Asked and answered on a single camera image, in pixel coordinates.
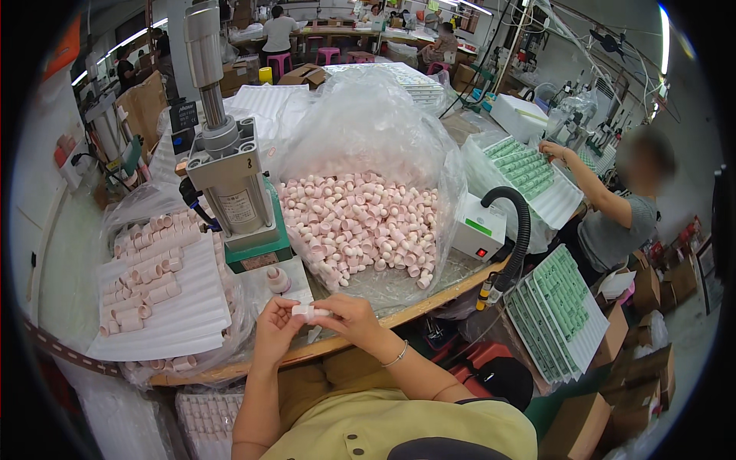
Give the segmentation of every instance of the worker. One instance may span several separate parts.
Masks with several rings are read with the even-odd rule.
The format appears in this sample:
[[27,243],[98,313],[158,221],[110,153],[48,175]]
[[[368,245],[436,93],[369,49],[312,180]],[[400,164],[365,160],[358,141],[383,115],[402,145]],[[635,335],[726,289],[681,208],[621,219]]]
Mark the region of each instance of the worker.
[[437,8],[437,11],[429,13],[424,18],[424,28],[427,33],[437,33],[440,24],[442,24],[442,12],[439,8]]
[[585,219],[571,219],[551,245],[564,243],[585,282],[592,286],[654,232],[658,219],[656,196],[677,168],[672,144],[650,125],[640,125],[622,137],[616,158],[619,177],[631,192],[626,198],[606,188],[572,150],[542,141],[539,151],[570,168],[578,187],[596,209]]
[[138,50],[138,60],[135,61],[135,65],[133,66],[136,72],[141,70],[141,58],[143,57],[144,54],[146,54],[144,50],[142,49]]
[[264,67],[268,56],[291,51],[289,35],[294,30],[299,30],[299,24],[293,18],[284,15],[283,8],[280,5],[276,5],[271,9],[271,16],[271,19],[263,25],[263,38],[266,39],[266,44],[263,45],[261,65]]
[[174,64],[171,61],[171,47],[169,45],[169,35],[162,29],[156,27],[153,29],[152,37],[156,40],[154,52],[155,62],[158,64],[158,71],[161,75],[166,76],[166,100],[169,104],[174,99],[179,99],[179,90],[177,89],[177,81],[174,77]]
[[128,61],[128,56],[130,56],[129,45],[123,45],[118,48],[116,56],[118,58],[118,79],[120,80],[120,94],[123,94],[125,91],[128,91],[129,88],[132,88],[136,85],[135,76],[138,72],[135,71],[135,66]]
[[458,51],[458,39],[453,34],[452,24],[443,22],[439,25],[437,32],[439,37],[434,40],[434,43],[422,48],[419,54],[422,59],[420,66],[423,71],[426,71],[426,68],[434,61],[444,61],[445,52]]
[[383,15],[381,15],[381,9],[380,7],[375,4],[372,7],[370,7],[370,13],[363,16],[363,19],[361,19],[361,22],[367,22],[368,24],[373,24],[374,21],[382,21]]
[[312,302],[333,312],[308,324],[357,348],[278,372],[303,326],[296,300],[272,298],[258,317],[233,460],[535,460],[537,434],[500,398],[478,399],[448,371],[382,328],[363,299]]

